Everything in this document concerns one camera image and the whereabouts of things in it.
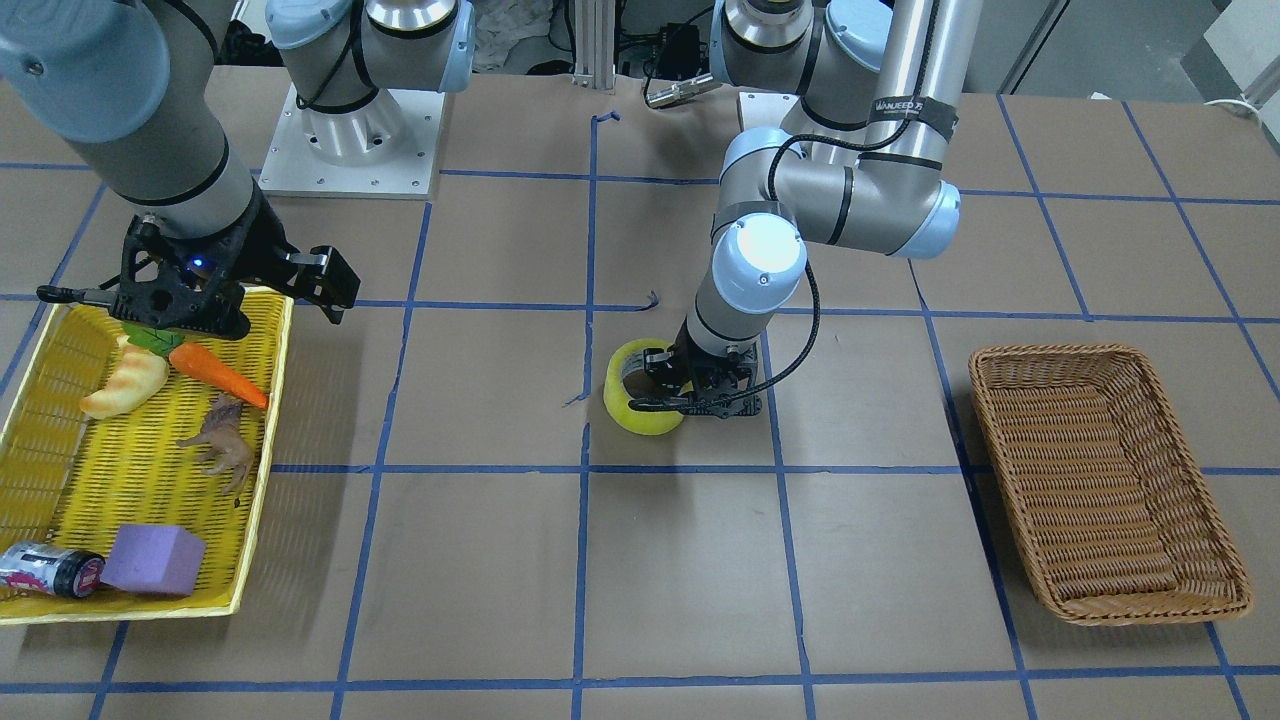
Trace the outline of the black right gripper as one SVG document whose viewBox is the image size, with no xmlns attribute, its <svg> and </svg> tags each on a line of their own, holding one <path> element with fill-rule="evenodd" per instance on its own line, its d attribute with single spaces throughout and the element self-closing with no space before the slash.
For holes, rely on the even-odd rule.
<svg viewBox="0 0 1280 720">
<path fill-rule="evenodd" d="M 100 305 L 136 325 L 243 340 L 250 319 L 241 305 L 250 284 L 312 304 L 339 325 L 361 278 L 334 246 L 292 245 L 270 202 L 255 195 L 228 227 L 198 238 L 177 237 L 154 213 L 134 217 L 120 270 L 100 290 Z"/>
</svg>

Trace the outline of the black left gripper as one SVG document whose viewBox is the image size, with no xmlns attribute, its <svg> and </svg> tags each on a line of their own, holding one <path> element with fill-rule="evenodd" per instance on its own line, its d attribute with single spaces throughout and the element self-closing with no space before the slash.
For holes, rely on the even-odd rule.
<svg viewBox="0 0 1280 720">
<path fill-rule="evenodd" d="M 695 345 L 643 342 L 630 354 L 630 407 L 682 416 L 755 416 L 762 411 L 754 391 L 756 351 L 753 345 L 719 357 Z"/>
</svg>

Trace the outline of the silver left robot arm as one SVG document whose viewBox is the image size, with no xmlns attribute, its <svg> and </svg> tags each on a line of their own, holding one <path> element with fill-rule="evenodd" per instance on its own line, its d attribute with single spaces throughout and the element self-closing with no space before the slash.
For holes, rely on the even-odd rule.
<svg viewBox="0 0 1280 720">
<path fill-rule="evenodd" d="M 777 126 L 730 143 L 710 259 L 671 343 L 611 357 L 605 409 L 660 436 L 686 416 L 753 416 L 771 386 L 758 341 L 801 284 L 809 247 L 936 258 L 960 193 L 942 167 L 957 124 L 979 1 L 718 1 L 716 81 L 794 97 Z"/>
</svg>

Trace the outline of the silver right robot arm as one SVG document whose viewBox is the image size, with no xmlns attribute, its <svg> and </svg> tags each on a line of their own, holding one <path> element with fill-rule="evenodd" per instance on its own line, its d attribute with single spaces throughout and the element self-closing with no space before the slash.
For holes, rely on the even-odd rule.
<svg viewBox="0 0 1280 720">
<path fill-rule="evenodd" d="M 392 92 L 456 94 L 472 72 L 470 1 L 270 1 L 271 42 L 294 106 L 324 126 L 364 123 L 365 146 L 316 135 L 325 161 L 402 143 Z M 205 99 L 227 46 L 229 1 L 5 1 L 3 76 L 27 111 L 134 209 L 119 272 L 99 286 L 42 284 L 46 304 L 119 322 L 242 340 L 247 284 L 339 324 L 361 279 L 340 251 L 301 251 Z"/>
</svg>

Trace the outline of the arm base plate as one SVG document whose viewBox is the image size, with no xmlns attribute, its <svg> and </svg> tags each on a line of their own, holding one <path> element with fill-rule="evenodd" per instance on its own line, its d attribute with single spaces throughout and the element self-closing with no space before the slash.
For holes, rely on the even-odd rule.
<svg viewBox="0 0 1280 720">
<path fill-rule="evenodd" d="M 298 108 L 289 88 L 259 186 L 273 197 L 429 200 L 449 99 L 383 90 L 335 115 Z"/>
<path fill-rule="evenodd" d="M 739 92 L 737 109 L 740 129 L 755 127 L 782 127 L 785 118 L 797 104 L 792 94 L 768 94 L 762 91 Z"/>
</svg>

